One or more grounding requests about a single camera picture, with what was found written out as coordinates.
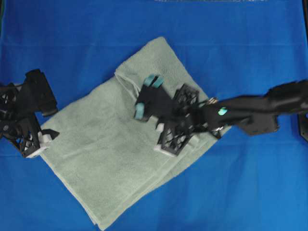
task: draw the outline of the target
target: folded towel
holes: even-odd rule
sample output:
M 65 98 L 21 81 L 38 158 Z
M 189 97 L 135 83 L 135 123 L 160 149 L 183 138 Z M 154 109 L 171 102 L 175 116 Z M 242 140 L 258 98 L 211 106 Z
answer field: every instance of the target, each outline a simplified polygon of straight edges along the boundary
M 199 89 L 200 100 L 206 99 L 166 40 L 157 38 L 125 61 L 113 78 L 43 125 L 60 136 L 42 158 L 102 230 L 216 142 L 209 134 L 198 134 L 177 157 L 153 150 L 159 138 L 156 119 L 133 119 L 138 91 L 150 74 L 164 77 L 171 96 L 187 83 Z

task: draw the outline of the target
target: blue background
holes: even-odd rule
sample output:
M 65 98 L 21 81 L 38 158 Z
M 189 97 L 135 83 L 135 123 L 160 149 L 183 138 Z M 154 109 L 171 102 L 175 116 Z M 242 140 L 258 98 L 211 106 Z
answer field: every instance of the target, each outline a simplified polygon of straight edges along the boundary
M 264 94 L 308 72 L 301 0 L 6 0 L 2 25 L 0 81 L 22 83 L 40 68 L 60 109 L 158 36 L 219 99 Z M 277 133 L 257 137 L 232 128 L 108 230 L 308 230 L 308 144 L 296 116 L 279 123 Z M 23 159 L 3 139 L 0 229 L 98 230 L 40 157 Z

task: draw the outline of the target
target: teal fingertip pad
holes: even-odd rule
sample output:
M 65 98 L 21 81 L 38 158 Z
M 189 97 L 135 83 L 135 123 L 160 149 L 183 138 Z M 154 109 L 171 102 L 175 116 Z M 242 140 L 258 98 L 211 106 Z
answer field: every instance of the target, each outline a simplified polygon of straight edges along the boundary
M 135 119 L 142 119 L 144 114 L 144 103 L 136 104 L 135 109 L 136 109 Z
M 151 83 L 153 82 L 154 78 L 155 78 L 155 75 L 150 75 L 149 77 L 147 77 L 147 78 L 144 80 L 143 84 L 144 84 L 145 86 L 149 87 L 149 86 L 151 85 Z
M 152 84 L 152 87 L 158 88 L 160 85 L 163 84 L 163 82 L 164 82 L 164 79 L 161 76 L 159 76 L 157 80 Z
M 227 111 L 228 111 L 228 110 L 227 110 L 225 107 L 222 107 L 222 108 L 218 111 L 218 115 L 223 116 L 224 114 L 227 113 Z

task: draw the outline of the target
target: towel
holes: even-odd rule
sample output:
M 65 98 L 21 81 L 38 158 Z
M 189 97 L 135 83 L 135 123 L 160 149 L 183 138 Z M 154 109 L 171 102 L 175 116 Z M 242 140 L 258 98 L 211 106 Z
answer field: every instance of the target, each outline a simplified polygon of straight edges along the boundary
M 216 142 L 204 133 L 194 135 L 177 157 L 154 151 L 157 120 L 141 123 L 133 118 L 138 91 L 151 74 L 164 77 L 164 88 L 171 96 L 187 83 L 199 89 L 200 100 L 207 98 L 159 37 L 123 62 L 113 78 L 43 125 L 60 136 L 41 157 L 101 230 Z

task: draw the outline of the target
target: blue fabric surface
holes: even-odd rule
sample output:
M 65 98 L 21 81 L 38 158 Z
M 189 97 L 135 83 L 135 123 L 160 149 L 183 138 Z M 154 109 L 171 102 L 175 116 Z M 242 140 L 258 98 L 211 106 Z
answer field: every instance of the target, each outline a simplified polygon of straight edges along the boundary
M 264 94 L 308 72 L 301 0 L 6 0 L 2 25 L 0 82 L 21 83 L 40 68 L 60 109 L 158 36 L 219 99 Z M 277 133 L 257 137 L 232 128 L 108 230 L 308 230 L 308 144 L 296 116 L 279 123 Z M 0 229 L 98 230 L 40 157 L 23 159 L 4 140 Z

